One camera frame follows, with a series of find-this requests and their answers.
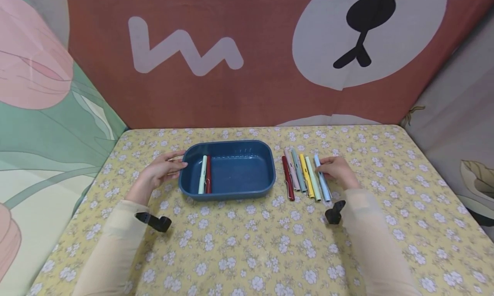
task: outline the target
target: black clip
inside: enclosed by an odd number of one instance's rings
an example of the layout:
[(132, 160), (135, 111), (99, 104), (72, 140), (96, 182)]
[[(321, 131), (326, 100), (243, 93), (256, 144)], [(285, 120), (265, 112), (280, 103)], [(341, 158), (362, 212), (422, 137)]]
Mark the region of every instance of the black clip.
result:
[(152, 214), (150, 214), (149, 212), (137, 212), (136, 218), (139, 221), (141, 221), (141, 222), (149, 225), (150, 227), (154, 228), (156, 231), (162, 232), (162, 233), (165, 233), (166, 231), (168, 231), (168, 228), (172, 224), (172, 221), (170, 220), (170, 218), (165, 217), (165, 216), (157, 218), (157, 217), (153, 216)]
[(345, 206), (345, 201), (335, 202), (333, 208), (326, 210), (325, 216), (329, 224), (339, 224), (341, 221), (341, 209)]

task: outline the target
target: person's left hand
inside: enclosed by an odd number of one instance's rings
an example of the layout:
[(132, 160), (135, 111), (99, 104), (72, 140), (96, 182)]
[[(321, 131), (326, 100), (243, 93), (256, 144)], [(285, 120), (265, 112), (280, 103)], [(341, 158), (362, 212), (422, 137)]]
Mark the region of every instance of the person's left hand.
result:
[(160, 155), (142, 171), (141, 175), (149, 179), (155, 189), (164, 181), (178, 178), (179, 171), (184, 169), (187, 163), (182, 162), (182, 159), (172, 159), (184, 153), (185, 150), (181, 150)]
[(159, 187), (164, 181), (178, 178), (179, 171), (187, 166), (182, 159), (173, 160), (173, 158), (182, 156), (185, 150), (175, 151), (160, 155), (148, 165), (139, 175), (130, 190), (127, 192), (125, 199), (147, 206), (151, 193)]

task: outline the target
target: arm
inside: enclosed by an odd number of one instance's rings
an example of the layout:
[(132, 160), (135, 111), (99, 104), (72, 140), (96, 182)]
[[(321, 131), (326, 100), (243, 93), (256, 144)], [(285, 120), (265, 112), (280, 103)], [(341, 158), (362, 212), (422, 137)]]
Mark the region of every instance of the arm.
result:
[(321, 163), (317, 171), (337, 179), (345, 190), (346, 205), (341, 217), (363, 271), (367, 295), (420, 295), (374, 195), (361, 189), (355, 173), (342, 157), (328, 157)]
[(72, 296), (116, 296), (124, 293), (130, 267), (147, 225), (139, 221), (137, 212), (149, 212), (151, 192), (163, 181), (178, 177), (187, 166), (182, 160), (170, 160), (183, 151), (157, 157), (141, 173), (125, 199), (120, 201), (103, 228), (103, 234), (87, 260)]

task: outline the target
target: yellow tablecloth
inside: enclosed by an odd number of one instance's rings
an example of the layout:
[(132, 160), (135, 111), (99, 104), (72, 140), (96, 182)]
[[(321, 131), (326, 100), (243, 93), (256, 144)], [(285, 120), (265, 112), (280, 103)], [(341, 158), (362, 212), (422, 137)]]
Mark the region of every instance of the yellow tablecloth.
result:
[[(105, 219), (147, 163), (163, 152), (217, 140), (260, 139), (277, 180), (266, 198), (186, 199), (177, 182), (153, 192), (150, 208), (173, 221), (148, 229), (126, 293), (147, 295), (363, 295), (364, 282), (331, 205), (286, 198), (281, 156), (344, 156), (386, 215), (389, 231), (424, 295), (494, 293), (494, 245), (415, 143), (397, 126), (131, 130), (123, 134), (33, 284), (32, 295), (67, 296)], [(340, 188), (329, 183), (335, 198)]]

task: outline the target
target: yellow pen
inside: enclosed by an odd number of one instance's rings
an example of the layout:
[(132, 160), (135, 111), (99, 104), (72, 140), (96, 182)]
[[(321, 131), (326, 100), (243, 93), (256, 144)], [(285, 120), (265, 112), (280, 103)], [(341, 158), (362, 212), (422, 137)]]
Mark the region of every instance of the yellow pen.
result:
[(302, 164), (302, 173), (304, 174), (305, 183), (307, 184), (309, 198), (314, 198), (314, 189), (312, 189), (312, 182), (310, 181), (309, 171), (307, 170), (307, 164), (305, 163), (305, 157), (302, 153), (298, 156), (300, 157), (300, 164)]
[(319, 202), (321, 201), (321, 191), (319, 191), (319, 185), (317, 184), (317, 179), (314, 175), (314, 171), (312, 170), (312, 164), (310, 163), (309, 157), (305, 157), (305, 162), (307, 163), (307, 170), (309, 171), (310, 181), (312, 183), (312, 189), (314, 190), (316, 201)]

